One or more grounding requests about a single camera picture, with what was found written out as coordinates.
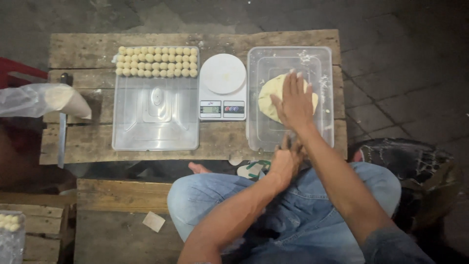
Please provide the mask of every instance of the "kitchen scale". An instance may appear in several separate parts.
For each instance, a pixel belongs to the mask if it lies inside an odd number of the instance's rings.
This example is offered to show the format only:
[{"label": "kitchen scale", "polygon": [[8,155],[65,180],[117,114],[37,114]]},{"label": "kitchen scale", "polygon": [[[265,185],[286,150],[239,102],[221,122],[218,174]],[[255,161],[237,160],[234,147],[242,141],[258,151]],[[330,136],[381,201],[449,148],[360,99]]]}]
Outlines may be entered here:
[{"label": "kitchen scale", "polygon": [[200,69],[199,119],[246,120],[246,68],[231,54],[210,57]]}]

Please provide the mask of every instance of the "digital display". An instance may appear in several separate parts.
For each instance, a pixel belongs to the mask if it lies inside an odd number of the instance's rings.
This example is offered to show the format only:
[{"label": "digital display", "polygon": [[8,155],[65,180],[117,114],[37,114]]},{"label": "digital display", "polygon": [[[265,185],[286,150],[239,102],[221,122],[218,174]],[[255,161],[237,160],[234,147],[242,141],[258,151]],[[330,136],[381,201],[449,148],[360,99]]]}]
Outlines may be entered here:
[{"label": "digital display", "polygon": [[210,113],[219,113],[220,107],[219,106],[204,106],[202,107],[202,113],[210,114]]}]

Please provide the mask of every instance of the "foot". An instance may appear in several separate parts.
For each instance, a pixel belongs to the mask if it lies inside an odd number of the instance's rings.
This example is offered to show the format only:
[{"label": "foot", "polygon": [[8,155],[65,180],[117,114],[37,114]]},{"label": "foot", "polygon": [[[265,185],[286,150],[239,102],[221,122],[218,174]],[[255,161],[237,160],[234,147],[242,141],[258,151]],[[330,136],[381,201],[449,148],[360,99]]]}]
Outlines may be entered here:
[{"label": "foot", "polygon": [[194,174],[212,172],[211,170],[205,168],[202,164],[195,164],[193,162],[190,162],[188,167]]}]

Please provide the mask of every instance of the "wooden table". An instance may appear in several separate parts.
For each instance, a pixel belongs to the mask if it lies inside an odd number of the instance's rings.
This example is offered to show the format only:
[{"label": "wooden table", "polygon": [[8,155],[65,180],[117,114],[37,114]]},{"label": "wooden table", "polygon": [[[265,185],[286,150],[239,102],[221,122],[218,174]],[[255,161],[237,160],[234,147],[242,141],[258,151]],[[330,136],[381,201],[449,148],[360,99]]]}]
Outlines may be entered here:
[{"label": "wooden table", "polygon": [[[115,64],[119,46],[198,46],[202,63],[228,53],[246,64],[247,54],[259,46],[327,46],[332,49],[335,146],[347,158],[342,72],[338,30],[231,34],[52,34],[49,82],[59,83],[63,72],[73,76],[73,87],[87,100],[93,120],[68,117],[65,163],[131,160],[243,160],[271,158],[272,152],[252,151],[245,137],[246,122],[200,124],[200,145],[188,151],[115,151],[111,147]],[[41,164],[57,164],[59,115],[44,116]]]}]

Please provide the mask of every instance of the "person's right hand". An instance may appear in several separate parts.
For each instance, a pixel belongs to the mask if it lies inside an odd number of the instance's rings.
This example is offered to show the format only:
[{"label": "person's right hand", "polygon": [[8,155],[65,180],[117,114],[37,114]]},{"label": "person's right hand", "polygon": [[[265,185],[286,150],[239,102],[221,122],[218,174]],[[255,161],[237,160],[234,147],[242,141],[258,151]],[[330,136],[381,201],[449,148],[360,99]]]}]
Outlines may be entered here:
[{"label": "person's right hand", "polygon": [[283,82],[283,99],[275,95],[270,98],[280,121],[285,127],[298,132],[302,127],[313,123],[314,108],[312,103],[313,89],[308,84],[306,92],[303,90],[303,75],[291,70]]}]

